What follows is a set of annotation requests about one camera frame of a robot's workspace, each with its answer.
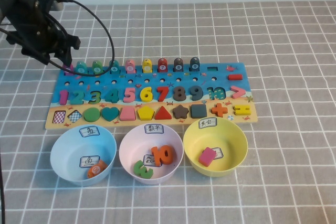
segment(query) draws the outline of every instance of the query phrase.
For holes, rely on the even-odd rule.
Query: brown star block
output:
[[[189,113],[189,109],[183,107],[182,105],[179,105],[173,109],[173,114],[176,119],[186,119],[187,115]]]

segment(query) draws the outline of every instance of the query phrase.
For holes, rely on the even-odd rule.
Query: black cable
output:
[[[0,194],[1,194],[1,223],[6,223],[5,215],[5,192],[4,192],[4,181],[2,178],[2,168],[1,168],[1,157],[0,157]]]
[[[48,58],[45,57],[43,54],[41,54],[40,52],[38,52],[35,48],[33,48],[32,46],[30,46],[28,43],[25,43],[23,40],[21,40],[20,38],[16,37],[16,36],[13,35],[13,34],[11,34],[10,32],[8,32],[8,31],[6,31],[6,30],[4,30],[4,29],[2,29],[2,28],[0,28],[0,31],[3,32],[3,33],[5,33],[5,34],[7,34],[7,35],[10,36],[10,37],[12,37],[16,42],[18,42],[19,44],[21,44],[23,47],[25,47],[26,49],[28,49],[28,50],[29,50],[30,52],[32,52],[33,54],[35,54],[35,55],[37,55],[37,56],[39,56],[39,57],[41,57],[41,58],[46,58],[46,60],[48,61],[48,63],[54,65],[55,67],[57,67],[57,68],[59,68],[59,69],[61,69],[61,70],[63,70],[64,72],[68,72],[68,73],[72,73],[72,74],[77,74],[77,75],[79,75],[79,76],[87,76],[87,77],[101,76],[101,75],[103,75],[103,74],[109,72],[109,71],[111,70],[112,66],[113,66],[113,63],[114,63],[114,45],[113,45],[112,37],[111,37],[109,31],[107,30],[106,26],[104,25],[104,23],[103,23],[103,22],[96,16],[96,14],[94,14],[89,8],[87,8],[85,5],[81,4],[81,3],[78,2],[78,1],[75,1],[75,0],[60,0],[59,2],[75,3],[75,4],[79,5],[79,6],[81,6],[81,7],[84,8],[86,11],[88,11],[88,12],[89,12],[89,13],[90,13],[90,14],[91,14],[91,15],[98,21],[98,23],[100,23],[100,25],[102,26],[102,28],[105,30],[105,32],[106,32],[106,34],[107,34],[107,36],[108,36],[108,38],[109,38],[109,40],[110,40],[110,44],[111,44],[111,49],[112,49],[112,60],[111,60],[111,63],[110,63],[110,65],[109,65],[109,67],[108,67],[105,71],[103,71],[102,73],[88,74],[88,73],[78,73],[78,72],[75,72],[75,71],[71,71],[71,70],[69,70],[69,69],[67,69],[67,68],[64,68],[64,67],[58,65],[57,63],[53,62],[52,60],[48,59]],[[50,17],[52,17],[52,16],[51,16],[51,15],[47,16],[47,18],[51,19],[52,21],[55,20],[54,17],[53,17],[54,20],[53,20],[52,18],[50,18]],[[62,28],[63,28],[62,25],[61,25],[58,21],[56,21],[55,23],[56,23],[56,25],[62,30]]]

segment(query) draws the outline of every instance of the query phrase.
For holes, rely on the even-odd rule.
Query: gray checkered tablecloth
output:
[[[259,122],[242,124],[249,152],[222,178],[184,159],[157,186],[135,182],[118,156],[88,188],[51,169],[64,131],[44,129],[59,70],[20,54],[0,37],[0,145],[8,223],[336,223],[336,2],[90,7],[110,27],[121,64],[144,57],[172,63],[243,62]],[[74,62],[107,65],[103,29],[83,9],[53,13],[80,36]],[[110,128],[120,143],[130,128]],[[177,126],[182,136],[186,127]]]

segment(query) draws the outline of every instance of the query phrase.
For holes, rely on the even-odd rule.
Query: pink square block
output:
[[[200,155],[200,157],[198,158],[198,161],[202,165],[208,167],[211,164],[212,160],[214,160],[215,157],[216,157],[216,152],[213,149],[207,147],[202,152],[202,154]]]

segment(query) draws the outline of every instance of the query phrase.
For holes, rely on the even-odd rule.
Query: green number 3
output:
[[[92,91],[91,92],[91,101],[89,101],[89,104],[97,104],[100,102],[101,98],[100,98],[100,95],[101,93],[99,91]]]

